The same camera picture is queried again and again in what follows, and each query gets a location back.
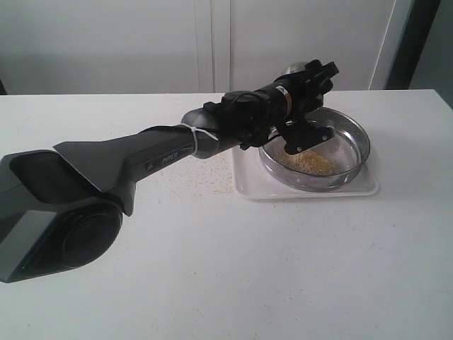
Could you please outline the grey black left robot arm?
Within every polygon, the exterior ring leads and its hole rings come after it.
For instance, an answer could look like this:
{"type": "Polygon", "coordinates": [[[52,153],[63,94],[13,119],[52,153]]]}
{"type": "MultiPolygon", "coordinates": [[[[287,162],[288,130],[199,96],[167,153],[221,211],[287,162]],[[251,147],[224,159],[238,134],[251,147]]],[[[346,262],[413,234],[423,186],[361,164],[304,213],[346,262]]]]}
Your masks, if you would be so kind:
{"type": "Polygon", "coordinates": [[[174,126],[101,142],[62,142],[1,159],[1,281],[84,266],[115,241],[142,179],[186,157],[207,159],[281,137],[297,154],[334,136],[307,114],[323,105],[338,68],[317,59],[255,91],[226,93],[174,126]]]}

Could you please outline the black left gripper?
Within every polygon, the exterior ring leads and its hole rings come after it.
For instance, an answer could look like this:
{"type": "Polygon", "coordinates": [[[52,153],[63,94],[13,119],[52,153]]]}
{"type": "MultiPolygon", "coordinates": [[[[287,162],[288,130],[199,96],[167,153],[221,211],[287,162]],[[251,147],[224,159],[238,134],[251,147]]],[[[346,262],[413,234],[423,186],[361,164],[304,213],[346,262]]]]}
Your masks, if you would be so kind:
{"type": "Polygon", "coordinates": [[[284,76],[282,80],[292,99],[290,117],[302,119],[324,104],[324,95],[333,89],[331,79],[339,73],[334,62],[322,64],[314,59],[304,64],[301,76],[284,76]]]}

